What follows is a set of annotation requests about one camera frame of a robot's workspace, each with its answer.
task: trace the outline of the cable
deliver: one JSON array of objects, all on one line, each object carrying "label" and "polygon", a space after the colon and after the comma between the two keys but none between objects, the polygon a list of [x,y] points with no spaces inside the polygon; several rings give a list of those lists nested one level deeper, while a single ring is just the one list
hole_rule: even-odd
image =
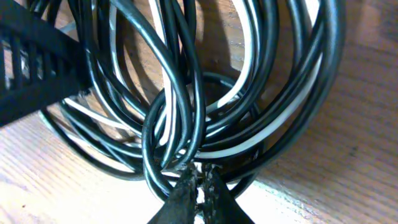
[{"label": "cable", "polygon": [[[42,17],[44,9],[51,6],[48,23],[54,25],[59,1],[51,2],[34,0],[29,9]],[[288,149],[316,115],[335,79],[345,37],[344,4],[340,0],[286,0],[293,31],[292,68],[280,93],[260,110],[256,100],[271,75],[277,52],[280,1],[233,0],[245,46],[237,80],[206,71],[200,64],[195,48],[195,0],[184,0],[183,10],[176,0],[149,0],[154,28],[130,0],[98,0],[96,7],[91,0],[68,2],[85,48],[92,91],[113,118],[74,98],[59,103],[72,131],[47,110],[42,110],[42,118],[85,161],[120,179],[146,180],[162,200],[173,189],[170,182],[178,179],[165,173],[179,174],[192,162],[221,166],[225,182],[239,180],[231,195],[240,195],[260,169]],[[164,89],[149,108],[130,91],[130,80],[121,73],[117,13],[138,31],[162,66]],[[227,94],[206,106],[206,83],[216,85],[214,91],[219,86],[226,88]],[[193,87],[192,101],[187,85]],[[288,130],[268,147],[267,138],[300,105],[300,113]],[[119,142],[96,122],[130,130],[141,143]],[[92,147],[131,172],[95,159],[81,146]]]}]

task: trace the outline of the wooden table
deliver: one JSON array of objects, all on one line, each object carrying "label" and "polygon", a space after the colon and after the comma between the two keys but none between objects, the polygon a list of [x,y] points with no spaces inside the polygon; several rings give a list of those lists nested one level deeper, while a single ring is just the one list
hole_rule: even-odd
[{"label": "wooden table", "polygon": [[[135,2],[151,20],[147,1]],[[244,44],[231,1],[198,2],[203,66],[236,77]],[[289,15],[279,2],[279,52],[263,105],[286,81],[292,57]],[[345,52],[326,103],[238,199],[257,223],[398,223],[398,2],[348,0],[346,10]],[[68,21],[63,6],[57,24]],[[160,65],[131,28],[124,31],[126,68],[151,100],[162,88]],[[0,223],[144,223],[161,206],[145,182],[85,164],[37,115],[0,130],[0,148]]]}]

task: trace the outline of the cable bundle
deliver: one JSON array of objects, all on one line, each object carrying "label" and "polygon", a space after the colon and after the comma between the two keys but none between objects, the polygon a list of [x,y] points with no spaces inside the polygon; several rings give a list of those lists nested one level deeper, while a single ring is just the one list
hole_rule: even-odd
[{"label": "cable bundle", "polygon": [[[42,5],[60,0],[30,1],[38,16]],[[195,49],[195,0],[149,0],[155,27],[130,0],[98,0],[93,21],[91,1],[69,0],[78,38],[85,50],[93,91],[114,118],[107,118],[72,98],[60,102],[61,111],[74,133],[69,133],[42,110],[46,123],[82,158],[103,172],[125,180],[146,180],[162,200],[191,162],[226,166],[225,182],[239,180],[231,190],[237,197],[256,178],[259,170],[285,151],[303,133],[324,102],[335,79],[344,39],[344,7],[340,0],[308,0],[308,4],[286,0],[294,31],[294,56],[290,77],[282,91],[262,111],[256,100],[271,73],[279,38],[276,0],[233,0],[244,32],[244,65],[235,81],[223,74],[204,71]],[[116,12],[120,12],[140,33],[162,65],[164,89],[149,108],[127,88],[116,57]],[[56,16],[47,20],[55,24]],[[98,32],[94,33],[96,22]],[[206,105],[204,84],[229,88],[216,102]],[[191,104],[187,85],[193,87]],[[266,149],[264,140],[303,103],[284,135]],[[224,109],[219,116],[207,115]],[[141,143],[123,143],[102,131],[97,121],[130,130]],[[96,160],[77,143],[85,142],[104,156],[124,164],[130,172]]]}]

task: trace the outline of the brown wood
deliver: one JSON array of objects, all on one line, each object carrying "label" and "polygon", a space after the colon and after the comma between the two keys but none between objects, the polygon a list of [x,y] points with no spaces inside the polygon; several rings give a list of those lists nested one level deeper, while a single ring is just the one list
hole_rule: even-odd
[{"label": "brown wood", "polygon": [[[135,2],[151,20],[147,1]],[[244,44],[231,1],[198,2],[203,66],[236,77]],[[289,15],[279,2],[279,52],[263,105],[286,81],[292,58]],[[65,9],[59,27],[70,21]],[[398,2],[349,0],[346,10],[344,56],[327,101],[238,200],[257,223],[398,223]],[[151,100],[162,88],[160,65],[142,38],[128,26],[124,32],[126,69]],[[85,164],[37,115],[0,130],[0,148],[0,223],[144,223],[161,206],[145,182]]]}]

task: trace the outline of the wood grain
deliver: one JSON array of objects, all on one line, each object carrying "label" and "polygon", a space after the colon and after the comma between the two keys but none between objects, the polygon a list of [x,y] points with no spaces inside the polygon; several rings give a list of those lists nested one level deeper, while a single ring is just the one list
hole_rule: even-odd
[{"label": "wood grain", "polygon": [[[198,3],[202,65],[236,77],[244,44],[233,4]],[[279,3],[279,50],[263,106],[282,88],[292,59],[289,15]],[[135,4],[151,21],[147,1]],[[62,8],[59,27],[71,20]],[[291,150],[238,199],[256,223],[398,223],[398,2],[348,0],[346,11],[344,56],[327,101]],[[119,38],[125,72],[151,101],[162,88],[158,61],[128,25]],[[37,115],[0,130],[0,148],[0,223],[145,223],[161,206],[145,182],[85,164]]]}]

